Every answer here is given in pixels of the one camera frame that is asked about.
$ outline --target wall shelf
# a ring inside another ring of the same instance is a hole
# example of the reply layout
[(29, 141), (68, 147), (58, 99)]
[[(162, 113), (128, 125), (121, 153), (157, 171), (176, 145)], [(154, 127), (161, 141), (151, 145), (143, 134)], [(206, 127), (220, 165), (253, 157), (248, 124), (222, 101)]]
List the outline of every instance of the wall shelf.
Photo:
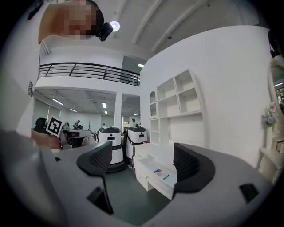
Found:
[(187, 113), (181, 113), (178, 115), (173, 115), (173, 116), (166, 116), (166, 117), (160, 117), (160, 118), (175, 118), (175, 117), (183, 117), (183, 116), (191, 116), (191, 115), (196, 115), (196, 114), (202, 114), (202, 110), (197, 110), (193, 112), (187, 112)]
[(159, 132), (159, 119), (152, 119), (151, 122), (151, 131)]
[(159, 103), (160, 117), (172, 116), (179, 114), (178, 99), (177, 95), (165, 98)]
[(177, 94), (173, 78), (167, 80), (159, 87), (157, 87), (157, 93), (158, 93), (158, 101)]
[(151, 116), (156, 116), (157, 115), (156, 103), (150, 105), (150, 111), (151, 111)]
[(159, 132), (151, 132), (151, 143), (160, 145), (160, 133)]
[(194, 88), (194, 82), (188, 70), (174, 77), (174, 80), (178, 93)]
[(156, 119), (151, 116), (151, 143), (165, 146), (181, 142), (205, 147), (206, 116), (195, 76), (189, 70), (183, 71), (158, 86), (157, 96), (159, 114)]
[(171, 98), (176, 97), (176, 96), (177, 96), (176, 94), (173, 94), (171, 96), (168, 96), (166, 98), (163, 98), (163, 99), (159, 100), (159, 102), (166, 102), (168, 99), (171, 99)]
[(195, 88), (178, 94), (181, 113), (195, 112), (201, 110), (200, 101)]

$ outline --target white robot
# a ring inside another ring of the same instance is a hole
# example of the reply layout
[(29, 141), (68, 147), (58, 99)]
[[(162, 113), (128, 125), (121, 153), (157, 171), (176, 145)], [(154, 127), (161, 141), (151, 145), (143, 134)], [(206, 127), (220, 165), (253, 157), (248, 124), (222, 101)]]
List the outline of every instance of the white robot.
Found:
[(126, 165), (123, 160), (120, 129), (115, 127), (100, 128), (98, 141), (112, 141), (112, 160), (107, 172), (115, 172), (124, 169)]
[(129, 127), (126, 129), (126, 134), (124, 135), (123, 144), (126, 145), (125, 153), (126, 160), (125, 162), (129, 165), (132, 165), (132, 156), (133, 156), (133, 146), (142, 144), (144, 141), (147, 141), (147, 132), (143, 127)]

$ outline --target open drawer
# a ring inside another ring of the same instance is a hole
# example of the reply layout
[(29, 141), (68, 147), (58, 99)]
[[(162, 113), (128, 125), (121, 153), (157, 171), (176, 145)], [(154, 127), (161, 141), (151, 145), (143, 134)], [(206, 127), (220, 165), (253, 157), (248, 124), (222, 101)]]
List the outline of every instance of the open drawer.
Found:
[[(173, 196), (174, 185), (177, 182), (177, 174), (159, 165), (157, 162), (155, 162), (153, 157), (140, 159), (138, 162), (139, 169), (142, 174), (146, 176), (147, 182), (171, 200)], [(168, 173), (169, 176), (163, 179), (161, 176), (158, 176), (154, 173), (154, 171), (157, 169)]]

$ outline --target ceiling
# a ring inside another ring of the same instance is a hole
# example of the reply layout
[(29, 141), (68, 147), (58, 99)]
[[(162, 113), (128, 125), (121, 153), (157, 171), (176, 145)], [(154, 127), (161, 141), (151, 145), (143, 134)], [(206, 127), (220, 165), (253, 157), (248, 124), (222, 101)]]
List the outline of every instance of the ceiling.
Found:
[(105, 21), (120, 23), (119, 31), (112, 32), (105, 42), (99, 42), (96, 37), (70, 40), (53, 36), (46, 40), (47, 46), (101, 45), (123, 50), (137, 48), (137, 56), (139, 50), (143, 50), (144, 59), (148, 60), (147, 57), (197, 33), (224, 26), (258, 23), (257, 13), (246, 0), (95, 1)]
[[(36, 89), (34, 96), (59, 109), (95, 114), (105, 114), (107, 111), (108, 115), (114, 115), (116, 94), (86, 90)], [(102, 102), (106, 103), (106, 109), (103, 108)], [(140, 113), (140, 97), (123, 95), (122, 115), (131, 116), (136, 113)]]

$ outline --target fluorescent light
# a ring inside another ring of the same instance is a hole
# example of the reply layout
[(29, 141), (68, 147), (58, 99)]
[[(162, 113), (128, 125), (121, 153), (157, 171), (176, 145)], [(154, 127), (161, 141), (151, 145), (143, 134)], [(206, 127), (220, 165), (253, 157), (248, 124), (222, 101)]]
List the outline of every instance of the fluorescent light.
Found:
[(57, 103), (59, 103), (59, 104), (61, 104), (61, 105), (64, 105), (62, 102), (59, 102), (59, 101), (56, 100), (55, 98), (52, 98), (52, 100), (55, 101), (55, 102), (57, 102)]
[(274, 85), (274, 86), (276, 87), (276, 86), (281, 85), (281, 84), (283, 84), (283, 83), (278, 83), (278, 84), (276, 84), (276, 85)]
[[(135, 78), (135, 77), (131, 77), (131, 79), (133, 79), (133, 80), (137, 80), (137, 78)], [(138, 81), (140, 81), (140, 79), (138, 79)]]
[(110, 22), (110, 25), (114, 28), (113, 32), (118, 31), (120, 29), (120, 24), (117, 21)]

